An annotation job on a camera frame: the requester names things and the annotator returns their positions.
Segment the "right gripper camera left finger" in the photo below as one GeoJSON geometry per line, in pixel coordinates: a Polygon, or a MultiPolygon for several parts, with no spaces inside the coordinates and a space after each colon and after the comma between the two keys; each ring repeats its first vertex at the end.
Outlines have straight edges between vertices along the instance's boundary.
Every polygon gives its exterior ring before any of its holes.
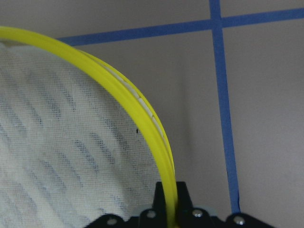
{"type": "Polygon", "coordinates": [[[167,213],[161,182],[155,185],[153,203],[150,208],[136,212],[127,221],[115,214],[105,214],[87,225],[88,228],[166,228],[167,213]]]}

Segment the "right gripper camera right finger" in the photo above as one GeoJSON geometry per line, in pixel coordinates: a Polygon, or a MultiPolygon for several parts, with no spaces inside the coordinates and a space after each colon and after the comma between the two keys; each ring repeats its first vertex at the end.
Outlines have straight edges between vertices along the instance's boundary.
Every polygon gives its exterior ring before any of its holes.
{"type": "Polygon", "coordinates": [[[271,225],[244,213],[233,213],[220,220],[206,209],[193,206],[185,182],[177,182],[177,223],[180,228],[270,228],[271,225]]]}

